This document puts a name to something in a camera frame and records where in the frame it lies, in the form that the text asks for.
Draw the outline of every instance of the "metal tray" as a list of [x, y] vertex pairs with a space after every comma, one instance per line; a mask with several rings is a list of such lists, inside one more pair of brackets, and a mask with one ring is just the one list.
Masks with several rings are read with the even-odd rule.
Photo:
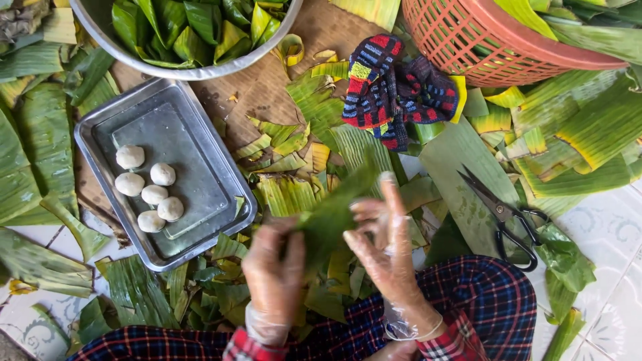
[[[86, 115], [74, 137], [152, 271], [168, 271], [189, 261], [216, 245], [219, 232], [236, 233], [256, 216], [256, 198], [186, 82], [155, 78], [141, 84]], [[153, 184], [149, 174], [155, 163], [176, 169], [169, 195], [183, 201], [185, 213], [162, 232], [142, 232], [137, 217], [152, 206], [140, 196], [116, 191], [114, 180], [127, 172], [116, 164], [116, 150], [123, 145], [145, 150], [145, 163], [133, 172], [143, 176], [146, 185]], [[237, 217], [234, 196], [245, 197]]]

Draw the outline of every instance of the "rice dough ball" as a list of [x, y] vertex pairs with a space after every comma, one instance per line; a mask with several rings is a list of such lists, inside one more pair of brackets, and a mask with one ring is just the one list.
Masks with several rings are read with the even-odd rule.
[[116, 162], [124, 169], [138, 168], [145, 163], [145, 151], [140, 146], [122, 146], [116, 152]]
[[170, 197], [164, 199], [158, 206], [159, 217], [169, 222], [174, 222], [183, 216], [185, 208], [180, 199], [176, 197]]
[[145, 187], [145, 180], [136, 173], [123, 173], [116, 177], [114, 182], [116, 189], [129, 197], [136, 197], [141, 194], [143, 187]]
[[169, 193], [165, 188], [152, 184], [151, 186], [143, 188], [141, 197], [146, 203], [156, 205], [165, 198], [169, 197]]
[[166, 163], [156, 163], [150, 170], [152, 182], [159, 186], [170, 186], [176, 182], [176, 172], [174, 168]]
[[145, 211], [138, 216], [138, 227], [145, 233], [158, 233], [165, 227], [165, 220], [156, 211]]

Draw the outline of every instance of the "black scissor handle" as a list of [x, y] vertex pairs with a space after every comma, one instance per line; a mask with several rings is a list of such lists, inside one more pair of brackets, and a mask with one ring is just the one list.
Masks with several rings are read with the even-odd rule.
[[[506, 248], [504, 248], [504, 237], [503, 236], [506, 236], [511, 242], [513, 242], [519, 248], [524, 250], [524, 252], [526, 252], [526, 255], [528, 256], [528, 259], [530, 260], [530, 263], [528, 264], [528, 266], [526, 268], [521, 268], [521, 267], [518, 267], [518, 268], [520, 270], [522, 270], [522, 272], [532, 272], [532, 271], [534, 271], [537, 268], [538, 261], [537, 261], [537, 256], [535, 255], [533, 250], [527, 244], [525, 244], [524, 241], [520, 240], [517, 236], [515, 236], [512, 232], [510, 232], [506, 228], [506, 225], [504, 223], [501, 223], [501, 222], [498, 223], [498, 228], [499, 228], [499, 231], [497, 231], [497, 233], [495, 234], [495, 239], [496, 239], [496, 243], [497, 243], [497, 250], [499, 252], [499, 255], [501, 256], [501, 259], [503, 259], [504, 261], [510, 263], [510, 261], [508, 260], [508, 256], [506, 255]], [[530, 230], [530, 226], [526, 226], [525, 225], [525, 228], [526, 228], [526, 231], [528, 232], [528, 234], [530, 236], [530, 234], [532, 233], [531, 230]]]

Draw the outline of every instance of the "person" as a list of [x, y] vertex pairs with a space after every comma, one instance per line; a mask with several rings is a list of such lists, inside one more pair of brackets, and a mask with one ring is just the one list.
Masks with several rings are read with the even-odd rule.
[[385, 201], [351, 206], [358, 227], [343, 235], [380, 292], [346, 309], [347, 324], [325, 319], [303, 342], [288, 342], [306, 250], [303, 235], [291, 231], [296, 221], [282, 219], [257, 231], [242, 262], [252, 296], [245, 328], [232, 334], [127, 326], [68, 361], [530, 360], [536, 302], [525, 275], [485, 256], [415, 273], [394, 174], [382, 175], [381, 191]]

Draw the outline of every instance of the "plaid clothing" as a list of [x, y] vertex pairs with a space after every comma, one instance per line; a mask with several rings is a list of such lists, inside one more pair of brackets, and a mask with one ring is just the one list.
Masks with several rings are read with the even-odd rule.
[[424, 57], [393, 64], [404, 48], [394, 35], [365, 39], [350, 56], [343, 121], [367, 130], [390, 150], [408, 149], [405, 123], [432, 124], [455, 116], [455, 83]]
[[[537, 305], [519, 269], [485, 256], [460, 256], [418, 273], [417, 282], [449, 326], [437, 339], [419, 344], [425, 358], [530, 360]], [[304, 342], [290, 342], [284, 349], [264, 348], [242, 328], [232, 336], [128, 326], [92, 341], [67, 361], [347, 361], [363, 360], [388, 342], [380, 294], [352, 305], [345, 316], [348, 324], [326, 320], [316, 324]]]

